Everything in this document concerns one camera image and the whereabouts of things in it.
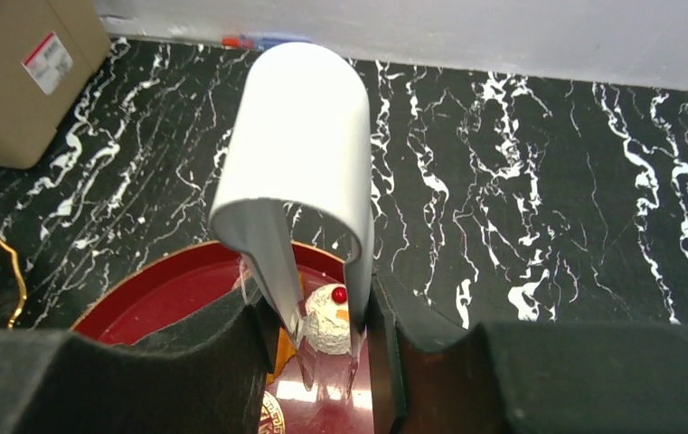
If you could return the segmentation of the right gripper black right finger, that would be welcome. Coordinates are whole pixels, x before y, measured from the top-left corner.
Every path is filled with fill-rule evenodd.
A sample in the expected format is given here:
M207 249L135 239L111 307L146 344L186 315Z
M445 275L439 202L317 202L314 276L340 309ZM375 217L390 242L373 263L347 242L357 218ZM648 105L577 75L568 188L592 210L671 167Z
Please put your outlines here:
M688 433L688 326L463 328L387 273L367 318L378 433Z

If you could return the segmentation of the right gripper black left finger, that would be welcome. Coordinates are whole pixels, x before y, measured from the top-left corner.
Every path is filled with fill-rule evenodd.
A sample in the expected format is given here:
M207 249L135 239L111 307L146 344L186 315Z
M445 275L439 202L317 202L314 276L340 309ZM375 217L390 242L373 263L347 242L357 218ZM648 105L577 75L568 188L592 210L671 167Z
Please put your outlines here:
M254 433L278 330L237 292L133 345L0 330L0 433Z

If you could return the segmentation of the dark red round tray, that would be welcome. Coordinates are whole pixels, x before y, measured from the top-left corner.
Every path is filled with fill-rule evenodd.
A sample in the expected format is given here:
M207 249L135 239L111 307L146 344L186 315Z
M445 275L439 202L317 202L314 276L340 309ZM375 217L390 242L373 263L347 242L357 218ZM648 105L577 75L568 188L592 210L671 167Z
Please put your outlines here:
M179 250L145 266L102 296L72 330L104 344L134 344L183 319L238 286L238 255L218 242ZM278 335L277 362L269 374L259 417L260 433L372 433L372 394L367 352L348 396L330 380L345 358L322 359L316 384L302 382L286 331Z

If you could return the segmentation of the white cream cake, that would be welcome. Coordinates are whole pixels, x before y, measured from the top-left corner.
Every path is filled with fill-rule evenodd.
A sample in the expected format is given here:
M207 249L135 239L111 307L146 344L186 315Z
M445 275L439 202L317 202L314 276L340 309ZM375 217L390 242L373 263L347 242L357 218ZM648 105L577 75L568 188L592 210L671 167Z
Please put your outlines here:
M306 317L303 337L314 351L330 355L349 354L352 350L348 295L342 284L326 284L305 300Z

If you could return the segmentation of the tan plastic toolbox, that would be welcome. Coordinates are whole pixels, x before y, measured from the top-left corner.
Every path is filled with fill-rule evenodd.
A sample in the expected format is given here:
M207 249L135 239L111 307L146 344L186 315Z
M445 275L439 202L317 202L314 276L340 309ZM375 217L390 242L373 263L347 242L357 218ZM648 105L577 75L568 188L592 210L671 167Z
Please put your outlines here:
M91 1L0 1L0 166L35 165L110 40Z

